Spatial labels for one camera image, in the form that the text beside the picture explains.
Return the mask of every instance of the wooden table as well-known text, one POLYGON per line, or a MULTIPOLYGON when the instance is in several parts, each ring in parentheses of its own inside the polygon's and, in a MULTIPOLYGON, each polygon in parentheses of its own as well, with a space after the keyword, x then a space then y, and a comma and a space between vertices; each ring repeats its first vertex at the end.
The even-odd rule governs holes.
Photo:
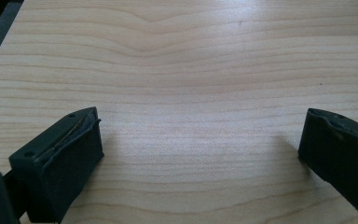
POLYGON ((105 157, 63 223, 358 223, 296 158, 309 107, 358 121, 358 0, 26 0, 0 171, 93 105, 105 157))

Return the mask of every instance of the table surface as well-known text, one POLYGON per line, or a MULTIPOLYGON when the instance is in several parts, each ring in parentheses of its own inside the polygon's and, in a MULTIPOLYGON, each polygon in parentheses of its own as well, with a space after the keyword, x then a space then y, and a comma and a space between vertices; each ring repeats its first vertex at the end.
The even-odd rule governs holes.
POLYGON ((0 171, 94 105, 105 157, 63 223, 358 223, 297 160, 309 107, 358 121, 358 0, 26 0, 0 171))

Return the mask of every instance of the screw hole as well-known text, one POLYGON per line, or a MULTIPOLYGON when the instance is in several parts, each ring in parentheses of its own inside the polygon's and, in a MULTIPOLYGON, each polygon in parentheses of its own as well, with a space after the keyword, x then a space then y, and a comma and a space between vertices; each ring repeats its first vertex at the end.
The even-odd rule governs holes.
POLYGON ((29 152, 25 152, 24 156, 25 157, 33 157, 34 153, 32 151, 29 152))

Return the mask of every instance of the wood grain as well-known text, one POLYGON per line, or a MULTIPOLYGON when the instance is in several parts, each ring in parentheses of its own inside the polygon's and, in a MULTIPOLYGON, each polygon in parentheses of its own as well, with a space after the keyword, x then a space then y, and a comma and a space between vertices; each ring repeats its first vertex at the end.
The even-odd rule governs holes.
POLYGON ((0 171, 93 105, 105 158, 63 223, 358 223, 296 159, 309 107, 358 120, 358 0, 26 0, 0 171))

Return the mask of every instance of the light wood surface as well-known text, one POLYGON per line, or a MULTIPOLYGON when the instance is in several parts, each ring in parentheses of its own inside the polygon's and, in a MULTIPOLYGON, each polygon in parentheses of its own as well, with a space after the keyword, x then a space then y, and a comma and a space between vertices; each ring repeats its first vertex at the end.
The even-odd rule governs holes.
POLYGON ((296 158, 309 107, 358 121, 358 0, 26 0, 0 171, 94 105, 105 157, 63 223, 358 223, 296 158))

